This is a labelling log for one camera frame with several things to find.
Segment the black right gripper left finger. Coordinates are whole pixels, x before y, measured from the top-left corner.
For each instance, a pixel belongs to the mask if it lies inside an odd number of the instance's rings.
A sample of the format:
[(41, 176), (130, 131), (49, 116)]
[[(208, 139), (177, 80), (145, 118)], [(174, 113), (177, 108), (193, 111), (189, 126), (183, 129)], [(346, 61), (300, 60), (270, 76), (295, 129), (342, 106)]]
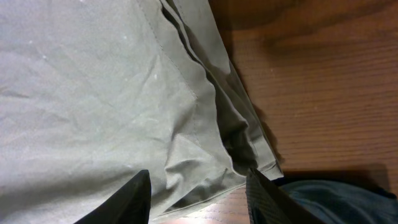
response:
[(149, 171), (141, 170), (76, 224), (148, 224), (150, 203)]

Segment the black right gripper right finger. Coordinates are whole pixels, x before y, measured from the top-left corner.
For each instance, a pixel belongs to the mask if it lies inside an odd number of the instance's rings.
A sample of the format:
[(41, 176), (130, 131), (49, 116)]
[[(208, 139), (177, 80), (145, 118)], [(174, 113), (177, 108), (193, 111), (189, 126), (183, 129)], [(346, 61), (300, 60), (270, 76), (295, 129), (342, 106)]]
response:
[(249, 169), (246, 176), (246, 199), (250, 224), (323, 223), (257, 169)]

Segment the khaki shorts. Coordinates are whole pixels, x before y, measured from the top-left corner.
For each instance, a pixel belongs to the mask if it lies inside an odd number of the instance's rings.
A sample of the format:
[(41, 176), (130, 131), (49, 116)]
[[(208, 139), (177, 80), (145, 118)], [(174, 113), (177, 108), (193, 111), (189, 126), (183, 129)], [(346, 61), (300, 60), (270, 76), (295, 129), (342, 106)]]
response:
[(139, 171), (151, 223), (283, 173), (208, 1), (1, 2), (1, 222), (74, 223)]

